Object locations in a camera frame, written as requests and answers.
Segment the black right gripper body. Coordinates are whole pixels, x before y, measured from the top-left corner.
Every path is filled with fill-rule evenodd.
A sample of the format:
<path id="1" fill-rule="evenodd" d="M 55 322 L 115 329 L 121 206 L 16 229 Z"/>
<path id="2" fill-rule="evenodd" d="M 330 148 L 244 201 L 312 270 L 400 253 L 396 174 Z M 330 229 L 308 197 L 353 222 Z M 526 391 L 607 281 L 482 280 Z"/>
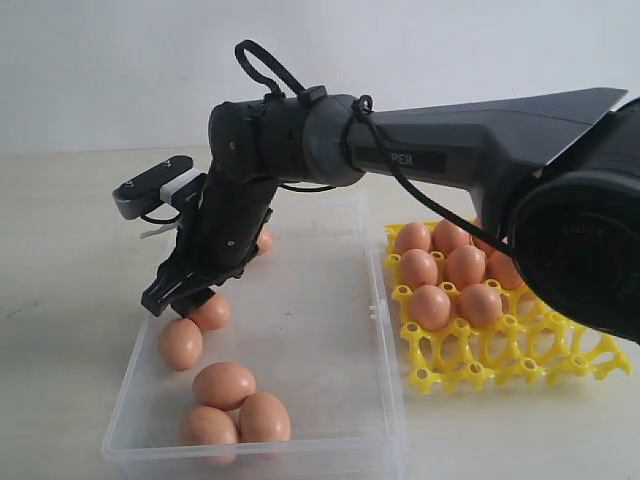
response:
<path id="1" fill-rule="evenodd" d="M 158 268 L 156 290 L 195 290 L 237 276 L 257 254 L 257 236 L 270 215 L 275 179 L 235 182 L 211 166 L 197 211 Z"/>

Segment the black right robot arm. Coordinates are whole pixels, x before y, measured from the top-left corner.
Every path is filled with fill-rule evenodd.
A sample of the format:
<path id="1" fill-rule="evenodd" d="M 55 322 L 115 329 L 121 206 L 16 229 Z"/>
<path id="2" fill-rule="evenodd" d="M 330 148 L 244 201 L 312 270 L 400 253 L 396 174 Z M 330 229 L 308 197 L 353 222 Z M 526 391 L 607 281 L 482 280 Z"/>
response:
<path id="1" fill-rule="evenodd" d="M 467 191 L 472 235 L 510 256 L 525 284 L 572 320 L 639 338 L 639 104 L 615 88 L 375 111 L 367 96 L 216 106 L 212 162 L 174 251 L 144 291 L 159 315 L 239 277 L 276 190 L 394 177 Z"/>

